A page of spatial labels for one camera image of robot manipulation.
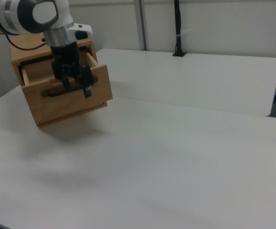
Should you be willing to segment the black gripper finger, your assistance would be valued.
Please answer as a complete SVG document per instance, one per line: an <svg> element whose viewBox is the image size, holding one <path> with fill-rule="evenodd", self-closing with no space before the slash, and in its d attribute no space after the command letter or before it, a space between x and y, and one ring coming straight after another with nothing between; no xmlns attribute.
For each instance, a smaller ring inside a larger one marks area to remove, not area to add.
<svg viewBox="0 0 276 229"><path fill-rule="evenodd" d="M63 84L63 87L65 89L65 91L67 93L71 92L72 91L72 88L71 88L71 85L70 85L70 82L69 82L69 79L68 77L64 77L62 80L61 80L62 84Z"/></svg>
<svg viewBox="0 0 276 229"><path fill-rule="evenodd" d="M94 85L94 77L89 65L81 67L81 80L84 96L85 98L89 98L92 95L91 88Z"/></svg>

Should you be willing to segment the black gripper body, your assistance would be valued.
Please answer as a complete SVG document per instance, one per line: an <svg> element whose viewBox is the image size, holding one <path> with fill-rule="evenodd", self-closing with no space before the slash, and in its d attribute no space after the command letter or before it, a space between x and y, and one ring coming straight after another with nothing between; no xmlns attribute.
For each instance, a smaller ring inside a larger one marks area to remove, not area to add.
<svg viewBox="0 0 276 229"><path fill-rule="evenodd" d="M53 62L51 63L53 73L56 79L61 82L71 77L81 82L80 51L77 42L51 47Z"/></svg>

